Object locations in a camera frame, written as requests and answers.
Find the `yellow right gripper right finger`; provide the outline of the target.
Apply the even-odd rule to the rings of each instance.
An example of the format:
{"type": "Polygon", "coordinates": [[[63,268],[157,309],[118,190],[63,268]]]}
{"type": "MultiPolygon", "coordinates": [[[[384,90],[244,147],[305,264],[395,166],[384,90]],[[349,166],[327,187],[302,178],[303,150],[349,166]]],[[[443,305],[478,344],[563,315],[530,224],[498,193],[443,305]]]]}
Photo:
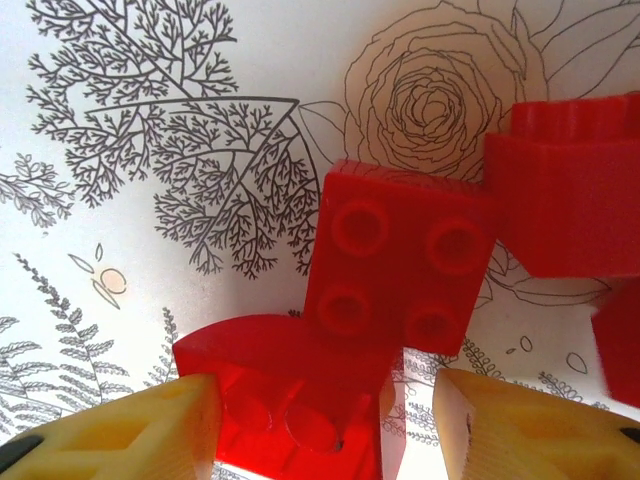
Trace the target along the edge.
{"type": "Polygon", "coordinates": [[[628,417],[458,369],[441,369],[433,412],[451,479],[636,479],[628,417]]]}

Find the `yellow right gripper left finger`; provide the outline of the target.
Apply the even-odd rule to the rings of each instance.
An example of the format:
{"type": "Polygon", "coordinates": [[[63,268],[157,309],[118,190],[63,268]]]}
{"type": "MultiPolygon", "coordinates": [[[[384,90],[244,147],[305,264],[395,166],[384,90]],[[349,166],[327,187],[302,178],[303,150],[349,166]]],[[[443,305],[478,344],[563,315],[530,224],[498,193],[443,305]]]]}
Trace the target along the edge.
{"type": "Polygon", "coordinates": [[[208,479],[220,427],[215,376],[187,375],[14,437],[1,447],[1,476],[208,479]]]}

